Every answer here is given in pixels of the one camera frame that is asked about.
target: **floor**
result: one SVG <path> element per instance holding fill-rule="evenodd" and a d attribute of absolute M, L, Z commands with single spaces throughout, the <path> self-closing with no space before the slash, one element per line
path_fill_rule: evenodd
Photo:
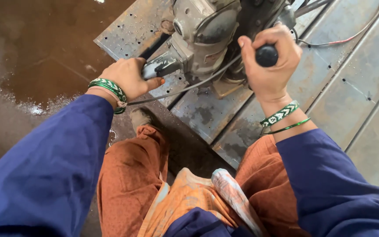
<path fill-rule="evenodd" d="M 0 157 L 114 62 L 93 39 L 132 2 L 0 0 Z M 182 167 L 205 178 L 232 169 L 159 102 L 144 106 L 170 138 L 171 175 Z M 107 147 L 134 136 L 128 115 L 116 116 Z M 95 199 L 81 235 L 101 235 Z"/>

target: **shoe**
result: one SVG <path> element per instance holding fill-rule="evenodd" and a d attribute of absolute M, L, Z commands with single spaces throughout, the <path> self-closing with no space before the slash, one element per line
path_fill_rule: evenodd
<path fill-rule="evenodd" d="M 151 125 L 153 120 L 146 112 L 140 108 L 136 108 L 130 113 L 131 123 L 133 124 L 134 132 L 137 133 L 137 127 L 143 125 Z"/>

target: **green bangle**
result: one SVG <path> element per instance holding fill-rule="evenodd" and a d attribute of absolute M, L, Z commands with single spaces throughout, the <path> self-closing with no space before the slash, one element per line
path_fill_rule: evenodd
<path fill-rule="evenodd" d="M 310 119 L 311 119 L 311 118 L 307 118 L 306 120 L 304 120 L 304 121 L 300 121 L 300 122 L 298 122 L 297 124 L 291 125 L 291 126 L 289 126 L 289 127 L 282 128 L 282 129 L 277 130 L 277 131 L 274 131 L 274 132 L 266 132 L 266 133 L 264 133 L 264 135 L 271 135 L 271 134 L 276 134 L 276 133 L 278 133 L 278 132 L 283 132 L 283 131 L 285 131 L 285 130 L 291 129 L 291 128 L 296 127 L 296 126 L 298 126 L 298 125 L 304 124 L 304 123 L 308 122 Z"/>
<path fill-rule="evenodd" d="M 293 100 L 288 105 L 286 105 L 283 109 L 277 111 L 275 114 L 271 115 L 268 118 L 265 118 L 260 121 L 261 126 L 270 127 L 278 121 L 281 121 L 283 118 L 291 114 L 299 108 L 299 103 L 296 100 Z"/>
<path fill-rule="evenodd" d="M 119 86 L 117 86 L 113 81 L 108 80 L 108 79 L 104 79 L 104 78 L 97 78 L 97 79 L 94 79 L 93 81 L 90 82 L 90 84 L 88 85 L 88 88 L 90 88 L 92 86 L 101 86 L 103 88 L 106 88 L 106 89 L 112 91 L 116 96 L 118 96 L 119 100 L 121 102 L 123 102 L 124 105 L 126 106 L 127 96 L 122 91 L 122 89 L 119 88 Z M 125 112 L 125 107 L 118 107 L 118 108 L 114 109 L 113 113 L 114 114 L 121 114 L 123 112 Z"/>

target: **grinder handle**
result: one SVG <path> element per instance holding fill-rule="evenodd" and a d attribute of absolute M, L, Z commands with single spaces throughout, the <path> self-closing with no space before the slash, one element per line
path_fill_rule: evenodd
<path fill-rule="evenodd" d="M 274 44 L 265 44 L 255 51 L 255 60 L 261 67 L 272 67 L 279 59 Z"/>

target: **orange pants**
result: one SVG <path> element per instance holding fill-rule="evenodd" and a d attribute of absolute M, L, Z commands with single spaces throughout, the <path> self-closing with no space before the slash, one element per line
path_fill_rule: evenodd
<path fill-rule="evenodd" d="M 97 186 L 104 237 L 137 236 L 166 180 L 169 144 L 154 127 L 115 143 L 105 153 Z M 248 148 L 235 180 L 271 236 L 308 236 L 299 228 L 296 198 L 271 135 Z"/>

